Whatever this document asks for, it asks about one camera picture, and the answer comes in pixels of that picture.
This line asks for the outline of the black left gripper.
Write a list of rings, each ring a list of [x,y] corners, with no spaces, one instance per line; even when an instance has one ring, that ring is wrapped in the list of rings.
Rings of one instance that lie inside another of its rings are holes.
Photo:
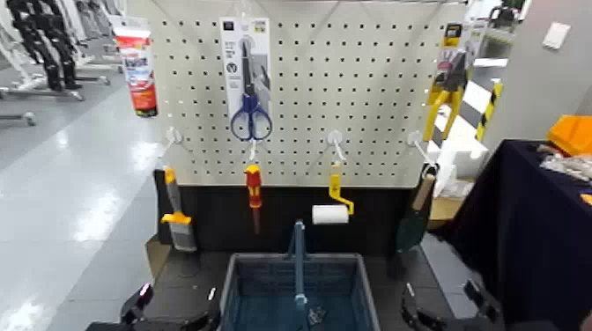
[[[92,322],[86,327],[85,331],[214,331],[218,329],[220,303],[215,287],[212,287],[208,293],[207,309],[186,324],[171,321],[141,320],[144,317],[144,309],[152,301],[153,295],[152,285],[145,283],[122,305],[121,323]]]

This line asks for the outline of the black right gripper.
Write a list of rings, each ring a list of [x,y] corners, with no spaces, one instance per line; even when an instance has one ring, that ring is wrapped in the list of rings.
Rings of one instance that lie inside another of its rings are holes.
[[[505,324],[502,321],[500,303],[478,283],[468,280],[463,290],[467,298],[476,306],[477,316],[484,319],[451,319],[444,321],[441,316],[418,305],[411,283],[406,283],[401,298],[401,315],[412,330],[429,331],[559,331],[546,320],[531,320]]]

